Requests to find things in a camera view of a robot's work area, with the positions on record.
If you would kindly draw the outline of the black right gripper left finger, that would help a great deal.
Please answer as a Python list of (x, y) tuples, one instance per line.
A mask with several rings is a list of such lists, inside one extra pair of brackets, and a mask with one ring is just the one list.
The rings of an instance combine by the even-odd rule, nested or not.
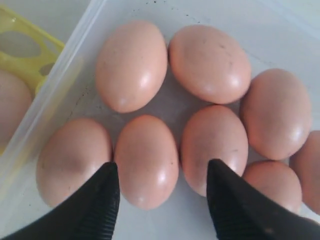
[(118, 167), (104, 163), (68, 199), (6, 240), (111, 240), (120, 206)]

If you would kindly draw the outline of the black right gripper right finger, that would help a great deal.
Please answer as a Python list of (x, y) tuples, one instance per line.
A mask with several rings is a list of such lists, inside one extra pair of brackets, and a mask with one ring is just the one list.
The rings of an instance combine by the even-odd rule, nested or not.
[(219, 240), (318, 240), (320, 225), (253, 188), (221, 159), (207, 167), (206, 199)]

